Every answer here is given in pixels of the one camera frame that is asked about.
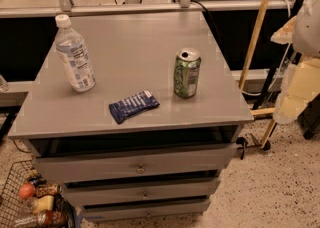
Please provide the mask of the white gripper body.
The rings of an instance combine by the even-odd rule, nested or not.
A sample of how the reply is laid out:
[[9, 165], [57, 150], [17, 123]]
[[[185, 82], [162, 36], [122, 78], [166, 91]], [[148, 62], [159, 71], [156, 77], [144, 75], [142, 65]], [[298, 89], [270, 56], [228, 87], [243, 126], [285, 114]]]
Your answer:
[[292, 106], [306, 106], [320, 94], [320, 59], [305, 57], [290, 66], [288, 99]]

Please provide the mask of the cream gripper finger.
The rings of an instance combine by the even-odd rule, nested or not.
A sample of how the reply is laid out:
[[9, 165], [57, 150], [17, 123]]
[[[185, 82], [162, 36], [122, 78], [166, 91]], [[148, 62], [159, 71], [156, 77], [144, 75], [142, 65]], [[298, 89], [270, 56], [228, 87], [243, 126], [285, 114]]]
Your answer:
[[301, 79], [300, 68], [288, 68], [277, 97], [273, 119], [279, 124], [289, 124], [297, 119], [307, 104], [307, 92]]
[[273, 33], [271, 41], [277, 44], [292, 43], [295, 22], [296, 16], [290, 18], [280, 29]]

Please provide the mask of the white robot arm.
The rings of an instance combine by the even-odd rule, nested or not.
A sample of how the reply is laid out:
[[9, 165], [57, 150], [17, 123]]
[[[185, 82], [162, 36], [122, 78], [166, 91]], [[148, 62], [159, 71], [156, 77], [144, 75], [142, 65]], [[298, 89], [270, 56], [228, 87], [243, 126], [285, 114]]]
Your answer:
[[271, 41], [291, 43], [302, 54], [299, 64], [289, 64], [285, 71], [273, 113], [277, 123], [289, 124], [320, 94], [320, 0], [305, 0]]

